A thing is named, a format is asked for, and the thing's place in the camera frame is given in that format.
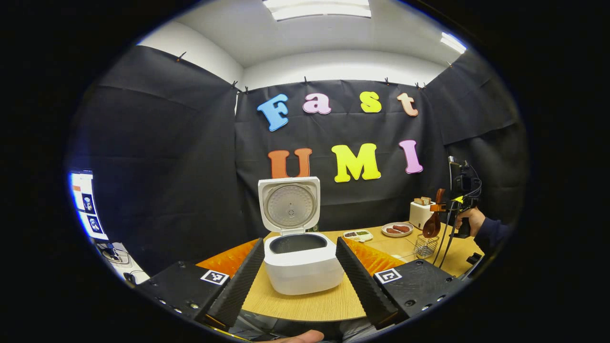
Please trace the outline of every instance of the computer screen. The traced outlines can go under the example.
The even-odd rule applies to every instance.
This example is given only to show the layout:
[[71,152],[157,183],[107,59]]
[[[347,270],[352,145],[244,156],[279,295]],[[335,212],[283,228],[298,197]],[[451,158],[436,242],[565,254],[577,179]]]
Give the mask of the computer screen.
[[91,170],[71,170],[70,190],[74,207],[87,234],[95,239],[108,240],[99,219],[98,207],[93,196],[93,172]]

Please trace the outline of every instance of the wire basket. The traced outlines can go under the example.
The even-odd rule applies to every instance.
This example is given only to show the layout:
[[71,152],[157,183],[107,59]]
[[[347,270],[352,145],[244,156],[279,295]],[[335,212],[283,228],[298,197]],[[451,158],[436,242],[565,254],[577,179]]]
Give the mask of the wire basket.
[[428,256],[432,256],[438,244],[438,236],[426,238],[423,236],[423,234],[419,234],[417,235],[417,241],[415,241],[415,254],[418,258],[427,258]]

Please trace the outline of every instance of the white ceiling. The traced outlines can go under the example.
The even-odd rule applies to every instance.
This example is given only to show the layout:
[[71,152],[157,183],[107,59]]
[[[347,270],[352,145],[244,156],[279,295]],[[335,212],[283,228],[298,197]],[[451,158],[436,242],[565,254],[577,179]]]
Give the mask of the white ceiling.
[[371,18],[308,16],[277,22],[262,0],[216,0],[175,20],[224,49],[244,68],[293,54],[358,49],[394,52],[447,66],[459,53],[442,29],[395,0],[369,0]]

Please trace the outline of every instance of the white rice cooker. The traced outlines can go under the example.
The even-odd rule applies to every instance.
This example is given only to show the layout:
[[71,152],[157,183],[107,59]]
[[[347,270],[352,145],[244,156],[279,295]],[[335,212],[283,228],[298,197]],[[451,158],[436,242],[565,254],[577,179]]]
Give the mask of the white rice cooker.
[[317,177],[259,180],[260,214],[269,231],[265,267],[273,288],[285,295],[308,294],[338,286],[343,268],[336,245],[321,233],[305,230],[320,218]]

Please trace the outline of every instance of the black curtain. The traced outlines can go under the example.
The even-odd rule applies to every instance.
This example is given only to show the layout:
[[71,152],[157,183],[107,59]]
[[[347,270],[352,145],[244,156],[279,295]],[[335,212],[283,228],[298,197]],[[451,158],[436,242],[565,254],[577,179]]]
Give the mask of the black curtain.
[[136,46],[117,61],[87,93],[68,156],[69,167],[93,170],[111,242],[149,275],[246,242],[235,206],[237,90],[176,59]]
[[471,51],[423,90],[449,155],[466,159],[483,181],[480,210],[515,225],[529,158],[525,128],[499,75]]
[[[382,109],[365,113],[361,92],[376,92]],[[397,100],[401,93],[414,99],[419,111],[408,116]],[[270,132],[269,122],[257,107],[278,94],[285,94],[289,122]],[[330,99],[330,114],[303,111],[305,96],[323,93]],[[253,236],[265,236],[258,203],[257,182],[271,178],[273,150],[288,150],[287,174],[296,176],[298,158],[294,150],[310,148],[310,175],[320,179],[320,231],[347,230],[404,221],[414,198],[434,198],[439,187],[448,187],[447,155],[429,104],[416,87],[375,81],[315,81],[294,83],[241,93],[235,118],[235,158],[244,200],[244,215]],[[403,140],[415,140],[421,173],[407,174]],[[347,145],[358,155],[363,143],[374,143],[379,179],[362,177],[335,182],[337,158],[334,145]]]

